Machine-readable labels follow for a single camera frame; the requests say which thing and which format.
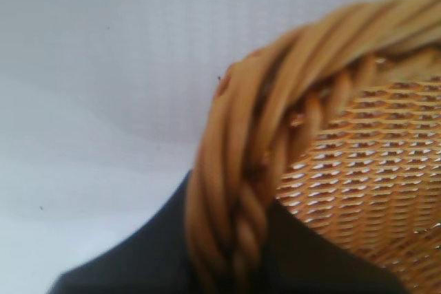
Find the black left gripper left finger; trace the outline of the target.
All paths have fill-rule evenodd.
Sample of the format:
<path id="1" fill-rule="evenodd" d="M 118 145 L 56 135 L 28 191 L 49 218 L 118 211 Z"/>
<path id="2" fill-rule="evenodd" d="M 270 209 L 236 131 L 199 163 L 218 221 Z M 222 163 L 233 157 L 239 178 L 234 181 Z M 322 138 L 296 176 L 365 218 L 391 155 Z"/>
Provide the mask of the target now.
<path id="1" fill-rule="evenodd" d="M 131 236 L 61 274 L 52 293 L 193 293 L 183 224 L 188 180 Z"/>

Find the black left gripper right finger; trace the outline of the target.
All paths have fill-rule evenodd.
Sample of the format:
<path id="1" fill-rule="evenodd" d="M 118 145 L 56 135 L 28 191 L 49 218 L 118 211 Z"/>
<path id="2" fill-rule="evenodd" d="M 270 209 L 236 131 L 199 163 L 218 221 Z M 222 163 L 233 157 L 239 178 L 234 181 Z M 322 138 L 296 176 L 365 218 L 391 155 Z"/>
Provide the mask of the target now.
<path id="1" fill-rule="evenodd" d="M 268 211 L 264 293 L 408 293 L 391 272 L 324 239 L 278 201 Z"/>

